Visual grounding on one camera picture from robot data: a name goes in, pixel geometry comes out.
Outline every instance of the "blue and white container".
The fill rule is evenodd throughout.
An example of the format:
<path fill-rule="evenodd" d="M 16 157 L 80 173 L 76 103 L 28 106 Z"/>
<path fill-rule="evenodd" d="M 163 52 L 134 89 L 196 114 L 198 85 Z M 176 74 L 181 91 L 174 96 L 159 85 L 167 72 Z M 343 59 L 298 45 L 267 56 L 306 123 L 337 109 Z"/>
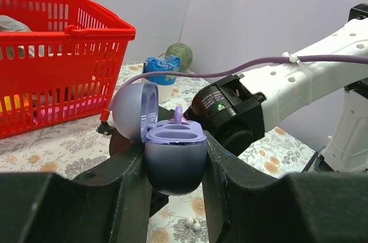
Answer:
<path fill-rule="evenodd" d="M 143 65 L 143 73 L 160 71 L 178 72 L 179 69 L 180 58 L 173 55 L 169 58 L 149 57 Z M 176 76 L 171 75 L 150 76 L 146 79 L 142 79 L 142 82 L 156 83 L 159 89 L 158 102 L 163 103 L 170 100 L 176 78 Z"/>

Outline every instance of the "robotic arm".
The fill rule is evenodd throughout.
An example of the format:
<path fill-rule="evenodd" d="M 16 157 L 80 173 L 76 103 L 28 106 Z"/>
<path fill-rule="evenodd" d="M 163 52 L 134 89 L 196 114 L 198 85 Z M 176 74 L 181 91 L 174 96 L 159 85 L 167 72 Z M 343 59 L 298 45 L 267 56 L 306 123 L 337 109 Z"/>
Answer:
<path fill-rule="evenodd" d="M 350 15 L 360 6 L 352 9 Z M 334 34 L 293 54 L 290 59 L 295 64 L 271 64 L 203 89 L 185 116 L 203 123 L 204 129 L 212 132 L 225 148 L 236 150 L 239 155 L 293 112 L 352 85 L 346 87 L 339 124 L 322 155 L 334 171 L 364 171 L 368 168 L 368 95 L 364 95 L 368 65 L 300 63 L 297 56 L 366 56 L 367 47 L 368 18 L 360 14 Z M 263 127 L 256 124 L 260 118 Z"/>

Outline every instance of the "basket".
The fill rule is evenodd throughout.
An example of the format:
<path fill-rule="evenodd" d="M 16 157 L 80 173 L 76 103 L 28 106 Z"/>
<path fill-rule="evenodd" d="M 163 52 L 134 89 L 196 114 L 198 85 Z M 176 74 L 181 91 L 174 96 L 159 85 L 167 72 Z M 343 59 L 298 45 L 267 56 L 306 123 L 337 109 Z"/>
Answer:
<path fill-rule="evenodd" d="M 106 111 L 136 30 L 91 0 L 0 0 L 0 138 Z"/>

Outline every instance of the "white zip tie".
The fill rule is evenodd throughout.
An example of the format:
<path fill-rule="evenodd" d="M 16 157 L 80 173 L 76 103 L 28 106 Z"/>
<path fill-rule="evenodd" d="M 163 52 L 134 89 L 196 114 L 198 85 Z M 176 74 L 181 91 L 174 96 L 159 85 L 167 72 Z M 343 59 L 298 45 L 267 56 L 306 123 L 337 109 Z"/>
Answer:
<path fill-rule="evenodd" d="M 308 105 L 312 103 L 312 89 L 313 89 L 313 75 L 308 70 L 308 67 L 299 60 L 298 56 L 295 54 L 290 55 L 288 52 L 284 52 L 282 54 L 283 57 L 289 57 L 289 60 L 291 63 L 297 63 L 299 67 L 303 70 L 303 73 L 305 74 L 307 80 L 308 80 L 308 86 L 309 86 L 309 92 L 308 92 Z"/>

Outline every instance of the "table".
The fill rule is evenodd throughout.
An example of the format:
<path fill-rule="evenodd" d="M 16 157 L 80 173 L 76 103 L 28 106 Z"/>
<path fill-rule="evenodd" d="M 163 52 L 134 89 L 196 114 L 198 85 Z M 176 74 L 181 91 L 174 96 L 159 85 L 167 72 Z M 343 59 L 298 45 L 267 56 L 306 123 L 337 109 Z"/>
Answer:
<path fill-rule="evenodd" d="M 124 64 L 115 91 L 129 78 L 141 73 L 142 64 Z M 161 106 L 186 110 L 191 100 L 208 83 L 198 78 L 178 78 L 172 98 Z M 0 172 L 57 172 L 72 179 L 109 157 L 109 141 L 96 132 L 99 116 L 78 119 L 50 128 L 0 140 Z M 239 158 L 256 169 L 280 178 L 301 172 L 314 150 L 280 128 L 252 144 Z M 185 218 L 195 217 L 199 231 L 186 227 Z M 169 204 L 150 218 L 147 242 L 208 242 L 205 207 L 200 186 L 191 194 L 171 196 Z"/>

